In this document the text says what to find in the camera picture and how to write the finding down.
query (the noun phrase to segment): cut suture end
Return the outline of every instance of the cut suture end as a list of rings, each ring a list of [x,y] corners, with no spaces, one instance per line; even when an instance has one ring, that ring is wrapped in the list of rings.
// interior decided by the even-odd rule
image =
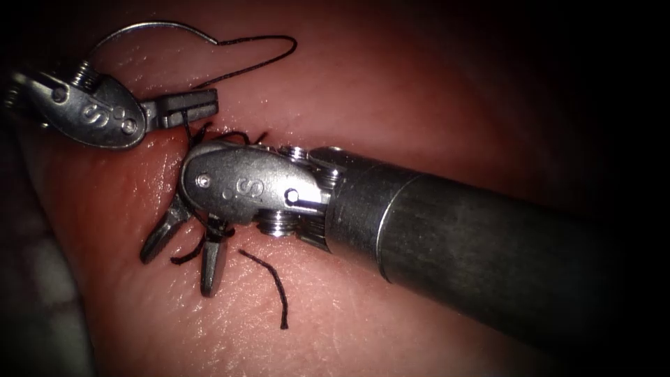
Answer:
[[[279,279],[279,274],[277,274],[277,270],[274,269],[274,267],[272,267],[268,262],[265,262],[256,256],[252,256],[251,254],[247,253],[242,249],[239,250],[239,253],[253,260],[259,265],[262,265],[263,267],[267,268],[267,270],[270,271],[270,274],[272,274],[272,277],[274,278],[274,283],[277,286],[277,290],[279,291],[279,299],[281,300],[281,325],[279,325],[279,328],[281,330],[288,329],[288,300],[286,300],[286,292],[284,291],[284,285],[281,283],[281,279]]]

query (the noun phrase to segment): dark cylindrical shaft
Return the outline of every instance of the dark cylindrical shaft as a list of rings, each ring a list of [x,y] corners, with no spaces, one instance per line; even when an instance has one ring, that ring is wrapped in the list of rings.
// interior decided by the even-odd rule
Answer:
[[[333,254],[545,350],[586,350],[609,330],[603,230],[449,179],[342,161],[325,221]]]

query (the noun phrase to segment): black suture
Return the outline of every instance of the black suture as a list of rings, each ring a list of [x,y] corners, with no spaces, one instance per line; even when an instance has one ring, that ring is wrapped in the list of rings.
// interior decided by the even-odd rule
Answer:
[[[251,141],[249,140],[249,135],[242,131],[230,131],[227,133],[223,133],[217,137],[215,137],[213,140],[221,140],[221,139],[226,139],[229,138],[230,136],[239,136],[244,140],[245,145],[250,145]]]
[[[206,233],[202,234],[202,237],[200,238],[200,242],[198,242],[198,245],[195,247],[195,249],[193,249],[193,251],[191,251],[190,253],[188,253],[184,256],[171,257],[170,262],[172,262],[176,265],[182,265],[182,264],[188,262],[189,260],[194,259],[195,257],[197,257],[200,254],[200,252],[202,251],[202,246],[204,245],[204,240],[205,240],[205,234]]]
[[[208,87],[209,85],[211,85],[215,82],[219,82],[221,80],[229,79],[231,77],[241,75],[242,73],[251,72],[255,69],[259,69],[261,67],[264,67],[268,64],[272,64],[275,61],[284,59],[285,57],[291,55],[295,51],[295,49],[298,47],[298,41],[295,40],[295,38],[293,38],[292,36],[253,36],[253,37],[237,38],[237,39],[232,39],[232,40],[220,40],[216,43],[216,45],[218,45],[218,46],[235,45],[237,43],[251,42],[251,41],[254,41],[254,40],[262,40],[262,39],[283,39],[283,40],[289,40],[292,44],[291,44],[291,48],[288,51],[281,54],[281,55],[278,55],[278,56],[276,56],[272,59],[268,59],[266,61],[263,61],[259,64],[254,65],[254,66],[243,68],[243,69],[240,69],[238,71],[231,72],[231,73],[226,73],[225,75],[221,75],[221,76],[215,77],[211,80],[207,80],[207,81],[203,82],[202,84],[194,86],[192,89],[202,89],[204,87]]]
[[[274,267],[272,267],[268,262],[265,262],[256,256],[252,256],[251,254],[247,253],[242,249],[239,250],[239,253],[253,260],[259,265],[262,265],[263,267],[267,268],[267,270],[270,271],[270,274],[272,274],[272,277],[274,278],[274,283],[277,286],[277,290],[279,291],[279,299],[281,300],[281,325],[279,326],[279,328],[281,330],[288,329],[288,319],[287,319],[288,300],[286,300],[286,292],[284,291],[284,285],[281,283],[281,279],[279,279],[279,274],[277,274],[277,270],[274,269]]]
[[[204,124],[204,126],[200,127],[198,133],[196,133],[193,136],[193,145],[200,144],[204,140],[204,136],[207,133],[209,127],[212,127],[213,125],[214,125],[213,122],[208,121],[207,123]]]

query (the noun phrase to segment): metal shaft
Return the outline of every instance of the metal shaft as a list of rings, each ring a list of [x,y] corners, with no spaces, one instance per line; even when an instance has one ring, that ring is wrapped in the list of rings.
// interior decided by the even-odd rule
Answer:
[[[604,230],[550,209],[344,151],[329,250],[531,345],[579,354],[616,299]]]

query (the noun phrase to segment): screw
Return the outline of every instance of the screw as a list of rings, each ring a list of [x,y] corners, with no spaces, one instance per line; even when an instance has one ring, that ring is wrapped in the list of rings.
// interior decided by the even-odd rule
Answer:
[[[195,178],[195,184],[197,184],[201,189],[206,189],[211,184],[211,178],[206,174],[198,175]]]
[[[295,188],[289,188],[286,190],[286,200],[288,200],[291,203],[295,203],[298,201],[298,191]]]
[[[124,120],[124,122],[121,124],[121,131],[123,131],[126,135],[132,135],[136,130],[137,123],[135,123],[135,120],[132,118]]]
[[[56,88],[51,92],[51,99],[55,103],[63,103],[68,99],[68,92],[64,88]]]

